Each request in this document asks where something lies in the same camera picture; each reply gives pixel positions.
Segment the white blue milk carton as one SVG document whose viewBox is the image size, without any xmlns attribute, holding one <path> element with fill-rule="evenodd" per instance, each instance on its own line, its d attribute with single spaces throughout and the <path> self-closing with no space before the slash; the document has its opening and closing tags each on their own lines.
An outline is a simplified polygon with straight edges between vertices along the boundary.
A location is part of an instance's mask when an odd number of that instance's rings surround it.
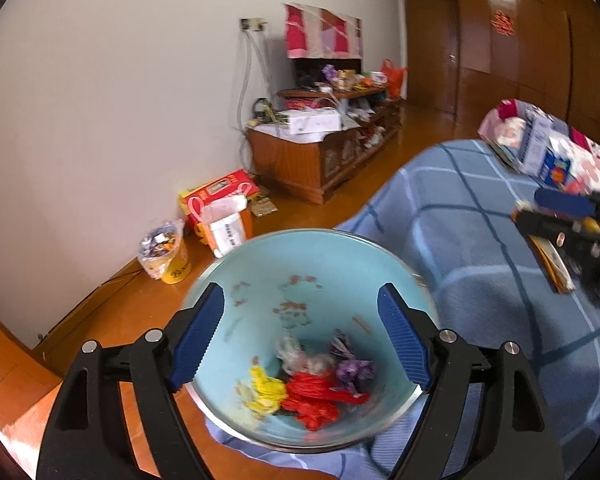
<svg viewBox="0 0 600 480">
<path fill-rule="evenodd" d="M 523 174 L 537 177 L 543 166 L 547 148 L 550 145 L 550 132 L 552 131 L 550 118 L 538 112 L 529 112 L 524 125 L 518 160 L 519 169 Z"/>
</svg>

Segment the purple wrapper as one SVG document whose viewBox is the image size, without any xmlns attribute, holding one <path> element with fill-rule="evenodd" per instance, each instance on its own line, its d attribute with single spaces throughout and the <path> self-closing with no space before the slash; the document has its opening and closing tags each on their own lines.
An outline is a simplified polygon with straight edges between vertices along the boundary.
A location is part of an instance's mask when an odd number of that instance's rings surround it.
<svg viewBox="0 0 600 480">
<path fill-rule="evenodd" d="M 335 375 L 340 386 L 350 393 L 361 393 L 362 387 L 376 376 L 375 362 L 358 359 L 348 336 L 342 330 L 334 330 L 328 348 L 329 354 L 335 359 Z"/>
</svg>

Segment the white mug on cabinet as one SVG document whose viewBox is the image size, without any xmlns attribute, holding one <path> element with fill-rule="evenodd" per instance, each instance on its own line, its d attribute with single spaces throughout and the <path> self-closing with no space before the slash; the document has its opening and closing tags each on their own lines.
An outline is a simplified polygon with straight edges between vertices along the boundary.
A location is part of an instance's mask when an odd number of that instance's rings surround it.
<svg viewBox="0 0 600 480">
<path fill-rule="evenodd" d="M 374 70 L 373 72 L 370 72 L 370 79 L 372 80 L 373 84 L 377 84 L 378 86 L 382 86 L 388 82 L 388 76 L 380 70 Z"/>
</svg>

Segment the bed with heart quilt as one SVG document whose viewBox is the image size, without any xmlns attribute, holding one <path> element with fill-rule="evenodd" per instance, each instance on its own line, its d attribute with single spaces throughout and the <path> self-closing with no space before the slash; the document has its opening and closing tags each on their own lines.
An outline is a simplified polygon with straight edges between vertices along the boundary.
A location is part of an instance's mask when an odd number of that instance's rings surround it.
<svg viewBox="0 0 600 480">
<path fill-rule="evenodd" d="M 531 103 L 499 102 L 478 135 L 512 152 L 517 170 L 551 188 L 600 192 L 600 144 Z"/>
</svg>

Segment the wooden door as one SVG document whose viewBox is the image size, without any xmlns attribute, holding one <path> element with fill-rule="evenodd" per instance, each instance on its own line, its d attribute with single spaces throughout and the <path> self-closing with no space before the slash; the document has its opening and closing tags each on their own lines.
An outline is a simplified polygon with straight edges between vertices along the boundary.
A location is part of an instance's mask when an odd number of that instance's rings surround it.
<svg viewBox="0 0 600 480">
<path fill-rule="evenodd" d="M 457 0 L 404 0 L 407 101 L 456 113 L 460 20 Z"/>
</svg>

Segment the small blue juice carton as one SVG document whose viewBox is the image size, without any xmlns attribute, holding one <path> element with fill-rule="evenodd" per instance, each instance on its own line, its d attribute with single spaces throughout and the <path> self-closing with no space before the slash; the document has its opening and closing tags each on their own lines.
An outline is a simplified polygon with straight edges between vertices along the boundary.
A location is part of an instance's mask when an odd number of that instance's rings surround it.
<svg viewBox="0 0 600 480">
<path fill-rule="evenodd" d="M 550 188 L 562 190 L 571 180 L 572 159 L 547 150 L 542 161 L 538 179 Z"/>
</svg>

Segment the clear plastic bag white red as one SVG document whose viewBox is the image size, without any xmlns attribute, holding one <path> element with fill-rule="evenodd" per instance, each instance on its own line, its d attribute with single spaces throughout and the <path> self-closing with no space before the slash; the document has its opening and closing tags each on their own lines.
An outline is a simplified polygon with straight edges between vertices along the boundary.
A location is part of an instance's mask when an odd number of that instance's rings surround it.
<svg viewBox="0 0 600 480">
<path fill-rule="evenodd" d="M 289 376 L 297 373 L 306 373 L 322 376 L 332 372 L 336 367 L 336 360 L 328 353 L 319 353 L 311 356 L 297 338 L 285 334 L 275 343 L 275 355 L 279 359 L 280 367 Z"/>
</svg>

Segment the light blue cartoon trash bin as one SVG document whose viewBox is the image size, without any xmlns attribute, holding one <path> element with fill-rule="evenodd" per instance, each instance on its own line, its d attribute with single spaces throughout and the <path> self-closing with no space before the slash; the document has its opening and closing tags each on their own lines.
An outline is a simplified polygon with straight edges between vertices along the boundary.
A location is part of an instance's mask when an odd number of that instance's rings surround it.
<svg viewBox="0 0 600 480">
<path fill-rule="evenodd" d="M 248 240 L 215 260 L 189 289 L 193 307 L 211 283 L 224 292 L 224 313 L 194 379 L 198 408 L 232 437 L 285 453 L 348 448 L 391 427 L 422 394 L 410 382 L 377 311 L 382 285 L 406 304 L 439 318 L 424 281 L 398 256 L 363 237 L 298 229 Z M 257 415 L 246 407 L 250 367 L 279 371 L 277 341 L 294 336 L 309 354 L 324 353 L 342 330 L 358 358 L 376 364 L 370 400 L 340 408 L 336 422 L 309 431 L 290 415 Z"/>
</svg>

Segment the bag of small trash on floor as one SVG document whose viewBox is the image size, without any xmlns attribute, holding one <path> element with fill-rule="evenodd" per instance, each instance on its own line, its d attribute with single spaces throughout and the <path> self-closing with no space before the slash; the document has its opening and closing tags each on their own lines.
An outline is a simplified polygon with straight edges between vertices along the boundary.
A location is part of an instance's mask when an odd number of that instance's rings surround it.
<svg viewBox="0 0 600 480">
<path fill-rule="evenodd" d="M 184 222 L 166 220 L 153 226 L 140 240 L 137 260 L 154 280 L 165 280 L 169 268 L 178 256 L 183 238 Z"/>
</svg>

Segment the yellow cup on floor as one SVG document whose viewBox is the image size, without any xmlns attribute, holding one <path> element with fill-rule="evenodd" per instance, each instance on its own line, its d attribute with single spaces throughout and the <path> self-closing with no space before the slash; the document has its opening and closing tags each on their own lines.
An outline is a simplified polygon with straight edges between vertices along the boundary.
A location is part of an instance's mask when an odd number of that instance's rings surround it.
<svg viewBox="0 0 600 480">
<path fill-rule="evenodd" d="M 192 270 L 184 240 L 181 240 L 178 247 L 170 252 L 169 257 L 170 260 L 160 280 L 169 285 L 181 283 Z"/>
</svg>

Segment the red double happiness decoration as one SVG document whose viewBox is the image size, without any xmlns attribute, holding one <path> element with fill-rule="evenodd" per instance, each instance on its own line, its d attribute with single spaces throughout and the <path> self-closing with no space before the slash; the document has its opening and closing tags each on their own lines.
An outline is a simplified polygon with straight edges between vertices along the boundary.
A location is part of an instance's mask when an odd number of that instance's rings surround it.
<svg viewBox="0 0 600 480">
<path fill-rule="evenodd" d="M 502 10 L 496 10 L 493 13 L 491 25 L 495 31 L 505 37 L 515 36 L 515 27 L 513 19 Z"/>
</svg>

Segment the wall power socket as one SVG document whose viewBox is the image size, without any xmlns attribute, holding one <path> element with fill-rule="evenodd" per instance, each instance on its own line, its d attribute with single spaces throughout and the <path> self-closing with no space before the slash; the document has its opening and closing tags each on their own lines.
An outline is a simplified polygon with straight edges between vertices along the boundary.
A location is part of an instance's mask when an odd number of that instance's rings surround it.
<svg viewBox="0 0 600 480">
<path fill-rule="evenodd" d="M 265 30 L 266 25 L 268 24 L 264 18 L 241 18 L 239 20 L 240 29 L 245 32 L 250 32 L 253 30 L 254 32 L 263 32 Z"/>
</svg>

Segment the yellow plastic bag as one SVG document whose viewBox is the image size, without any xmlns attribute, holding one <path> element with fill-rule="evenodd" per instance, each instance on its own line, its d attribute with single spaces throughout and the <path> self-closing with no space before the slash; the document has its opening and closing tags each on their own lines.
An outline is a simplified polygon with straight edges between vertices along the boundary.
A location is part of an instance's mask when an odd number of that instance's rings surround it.
<svg viewBox="0 0 600 480">
<path fill-rule="evenodd" d="M 262 366 L 253 365 L 249 370 L 250 385 L 238 382 L 236 391 L 242 405 L 259 417 L 273 415 L 288 398 L 286 384 L 270 376 Z"/>
</svg>

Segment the blue plaid table cloth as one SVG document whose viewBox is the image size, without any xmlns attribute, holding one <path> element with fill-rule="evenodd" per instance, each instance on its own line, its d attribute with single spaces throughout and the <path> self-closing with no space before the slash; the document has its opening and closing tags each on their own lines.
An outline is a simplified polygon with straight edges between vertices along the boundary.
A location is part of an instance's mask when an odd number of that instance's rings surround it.
<svg viewBox="0 0 600 480">
<path fill-rule="evenodd" d="M 518 232 L 514 207 L 537 187 L 482 141 L 444 142 L 401 167 L 339 229 L 418 273 L 443 327 L 477 346 L 520 345 L 573 474 L 600 437 L 600 293 L 555 292 Z"/>
</svg>

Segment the wooden TV cabinet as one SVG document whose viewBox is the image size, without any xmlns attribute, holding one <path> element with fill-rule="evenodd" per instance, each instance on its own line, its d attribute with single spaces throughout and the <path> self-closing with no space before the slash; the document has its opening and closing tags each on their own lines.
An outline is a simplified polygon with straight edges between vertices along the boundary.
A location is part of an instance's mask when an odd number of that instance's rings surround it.
<svg viewBox="0 0 600 480">
<path fill-rule="evenodd" d="M 302 130 L 270 122 L 247 130 L 254 173 L 268 188 L 309 203 L 323 205 L 336 188 L 384 149 L 402 127 L 400 98 L 391 99 L 387 86 L 347 92 L 283 90 L 286 99 L 305 98 L 305 110 L 287 115 L 304 125 L 310 118 L 337 115 L 337 131 Z"/>
</svg>

